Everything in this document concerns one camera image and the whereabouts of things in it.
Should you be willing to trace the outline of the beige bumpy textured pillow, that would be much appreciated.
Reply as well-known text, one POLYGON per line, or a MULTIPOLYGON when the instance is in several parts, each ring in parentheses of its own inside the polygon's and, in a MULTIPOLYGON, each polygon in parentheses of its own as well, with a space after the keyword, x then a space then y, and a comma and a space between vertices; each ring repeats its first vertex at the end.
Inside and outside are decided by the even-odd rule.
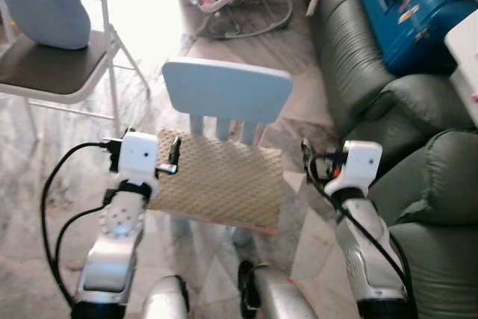
POLYGON ((170 158, 175 140, 180 141, 178 172, 160 176, 160 193, 148 209, 277 233, 285 186, 280 149, 163 130, 158 132, 161 161, 170 158))

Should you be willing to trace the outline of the light blue child chair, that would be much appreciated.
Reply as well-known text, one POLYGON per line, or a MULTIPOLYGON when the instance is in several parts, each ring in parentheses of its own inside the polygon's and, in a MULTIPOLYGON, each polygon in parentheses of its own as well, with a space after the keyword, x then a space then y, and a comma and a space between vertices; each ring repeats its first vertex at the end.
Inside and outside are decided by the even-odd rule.
MULTIPOLYGON (((201 58, 176 58, 161 67, 172 107, 189 117, 188 132, 219 141, 261 145, 291 94, 290 73, 201 58)), ((228 226, 237 247, 252 244, 249 228, 228 226)))

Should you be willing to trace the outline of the silver right robot leg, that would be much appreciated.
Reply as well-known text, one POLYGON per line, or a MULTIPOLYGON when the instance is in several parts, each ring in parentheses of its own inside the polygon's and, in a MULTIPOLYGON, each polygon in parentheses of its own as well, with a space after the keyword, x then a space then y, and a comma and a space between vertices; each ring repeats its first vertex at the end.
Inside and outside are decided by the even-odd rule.
POLYGON ((318 319, 294 281, 269 264, 243 260, 237 270, 243 319, 318 319))

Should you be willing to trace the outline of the silver robot leg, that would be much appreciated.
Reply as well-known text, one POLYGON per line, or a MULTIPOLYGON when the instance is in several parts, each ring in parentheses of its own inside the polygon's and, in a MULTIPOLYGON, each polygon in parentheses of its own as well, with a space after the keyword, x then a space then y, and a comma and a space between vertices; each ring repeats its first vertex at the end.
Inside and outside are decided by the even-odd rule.
POLYGON ((187 283, 179 275, 164 276, 151 286, 141 319, 189 319, 187 283))
POLYGON ((237 270, 243 319, 318 319, 294 281, 269 264, 243 260, 237 270))

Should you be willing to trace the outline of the silver left robot leg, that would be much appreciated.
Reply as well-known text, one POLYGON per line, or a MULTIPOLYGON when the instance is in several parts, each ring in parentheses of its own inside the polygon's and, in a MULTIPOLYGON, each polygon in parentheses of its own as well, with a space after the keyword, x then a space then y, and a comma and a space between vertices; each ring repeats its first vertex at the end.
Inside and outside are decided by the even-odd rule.
POLYGON ((164 276, 151 286, 141 319, 189 319, 187 283, 179 275, 164 276))

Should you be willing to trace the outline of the white-framed folding chair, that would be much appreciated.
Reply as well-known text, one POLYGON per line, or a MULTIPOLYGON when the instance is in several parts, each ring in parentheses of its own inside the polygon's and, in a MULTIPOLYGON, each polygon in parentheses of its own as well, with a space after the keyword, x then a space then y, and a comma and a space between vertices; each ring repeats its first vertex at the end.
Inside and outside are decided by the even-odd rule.
POLYGON ((0 0, 2 26, 9 37, 6 46, 0 46, 0 93, 22 98, 33 132, 38 132, 33 107, 72 113, 76 104, 88 99, 96 85, 107 77, 111 87, 110 114, 79 111, 83 117, 111 121, 115 134, 122 131, 119 94, 117 94, 117 65, 115 57, 122 52, 133 70, 146 83, 146 76, 134 62, 113 27, 108 14, 108 0, 81 0, 91 22, 91 37, 83 49, 67 50, 44 46, 28 39, 18 28, 7 4, 0 0))

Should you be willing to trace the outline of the blue hard case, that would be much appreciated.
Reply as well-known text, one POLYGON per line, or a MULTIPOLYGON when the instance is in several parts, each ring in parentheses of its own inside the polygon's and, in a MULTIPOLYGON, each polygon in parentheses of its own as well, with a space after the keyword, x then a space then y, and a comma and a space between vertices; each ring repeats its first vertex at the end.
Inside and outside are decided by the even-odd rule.
POLYGON ((395 76, 450 74, 456 61, 445 35, 477 8, 475 0, 361 0, 382 52, 395 76))

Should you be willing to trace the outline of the white table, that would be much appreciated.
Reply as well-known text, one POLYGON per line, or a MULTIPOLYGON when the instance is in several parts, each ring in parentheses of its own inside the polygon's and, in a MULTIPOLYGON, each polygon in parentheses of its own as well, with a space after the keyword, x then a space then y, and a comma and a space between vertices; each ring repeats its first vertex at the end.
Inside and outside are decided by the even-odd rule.
POLYGON ((448 31, 445 45, 456 61, 450 80, 469 117, 478 123, 478 11, 475 10, 448 31))

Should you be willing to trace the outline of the grey-blue cushion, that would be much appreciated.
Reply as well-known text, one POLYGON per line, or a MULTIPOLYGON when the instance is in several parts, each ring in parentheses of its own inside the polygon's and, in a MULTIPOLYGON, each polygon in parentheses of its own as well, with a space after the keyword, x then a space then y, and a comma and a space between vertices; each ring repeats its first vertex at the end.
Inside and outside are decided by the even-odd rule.
POLYGON ((81 0, 4 0, 11 18, 38 45, 76 50, 88 46, 91 22, 81 0))

